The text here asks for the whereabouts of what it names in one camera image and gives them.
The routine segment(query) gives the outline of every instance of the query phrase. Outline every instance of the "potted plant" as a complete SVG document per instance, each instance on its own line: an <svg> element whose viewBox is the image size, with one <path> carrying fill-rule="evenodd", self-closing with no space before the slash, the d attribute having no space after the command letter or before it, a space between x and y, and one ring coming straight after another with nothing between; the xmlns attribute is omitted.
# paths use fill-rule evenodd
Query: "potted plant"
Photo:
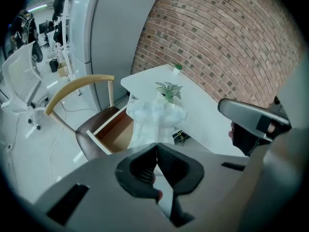
<svg viewBox="0 0 309 232"><path fill-rule="evenodd" d="M173 74L177 75L182 69L183 69L183 66L181 64L175 64L175 68L173 70Z"/></svg>
<svg viewBox="0 0 309 232"><path fill-rule="evenodd" d="M163 96L165 96L165 99L169 103L173 103L175 96L179 99L182 98L180 96L180 94L181 94L180 90L181 90L182 86L178 86L176 84L169 83L169 82L164 82L166 85L163 84L163 83L159 83L159 82L155 82L155 83L160 86L160 87L157 87L156 90L158 90Z"/></svg>

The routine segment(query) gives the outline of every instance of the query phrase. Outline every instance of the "green plant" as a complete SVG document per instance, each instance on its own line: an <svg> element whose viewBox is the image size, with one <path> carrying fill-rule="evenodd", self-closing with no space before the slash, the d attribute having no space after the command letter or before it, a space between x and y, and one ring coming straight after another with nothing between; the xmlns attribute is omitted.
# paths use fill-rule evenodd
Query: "green plant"
<svg viewBox="0 0 309 232"><path fill-rule="evenodd" d="M157 87L156 89L161 94L165 95L165 99L168 102L173 103L174 96L176 96L179 99L182 98L180 96L180 90L182 89L182 86L178 86L176 84L169 83L169 82L164 82L166 85L163 83L159 83L159 82L155 82L155 83L160 86L160 87Z"/></svg>
<svg viewBox="0 0 309 232"><path fill-rule="evenodd" d="M175 64L175 68L181 71L183 69L183 66L181 64Z"/></svg>

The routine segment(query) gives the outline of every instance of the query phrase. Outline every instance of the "brown seat cushion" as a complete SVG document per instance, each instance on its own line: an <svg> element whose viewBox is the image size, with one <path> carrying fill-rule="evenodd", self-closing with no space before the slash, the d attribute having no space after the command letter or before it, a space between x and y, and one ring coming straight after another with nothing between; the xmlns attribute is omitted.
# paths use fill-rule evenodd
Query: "brown seat cushion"
<svg viewBox="0 0 309 232"><path fill-rule="evenodd" d="M95 142L87 135L87 130L94 133L102 124L119 111L116 107L109 107L97 113L84 124L82 124L75 132L76 140L83 154L88 160L104 157L106 154Z"/></svg>

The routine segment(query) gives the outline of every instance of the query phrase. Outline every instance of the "white plastic bag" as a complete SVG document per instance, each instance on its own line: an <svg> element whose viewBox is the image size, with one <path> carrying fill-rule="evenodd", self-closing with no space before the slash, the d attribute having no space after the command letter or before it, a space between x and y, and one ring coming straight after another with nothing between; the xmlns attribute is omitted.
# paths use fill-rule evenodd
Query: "white plastic bag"
<svg viewBox="0 0 309 232"><path fill-rule="evenodd" d="M134 120L128 148L151 143L174 144L175 126L187 119L185 110L165 100L130 100L126 113Z"/></svg>

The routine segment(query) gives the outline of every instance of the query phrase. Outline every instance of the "white table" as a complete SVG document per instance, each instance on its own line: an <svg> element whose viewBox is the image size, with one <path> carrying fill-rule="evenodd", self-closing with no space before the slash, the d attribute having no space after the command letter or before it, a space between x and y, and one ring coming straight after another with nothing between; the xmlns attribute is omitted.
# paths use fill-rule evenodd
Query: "white table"
<svg viewBox="0 0 309 232"><path fill-rule="evenodd" d="M231 120L218 112L217 102L182 73L174 75L170 65L162 65L123 78L121 85L137 99L151 101L157 98L158 85L155 82L171 82L183 86L182 99L174 98L174 104L184 108L188 112L188 118L184 123L178 124L177 128L213 153L244 156L228 137Z"/></svg>

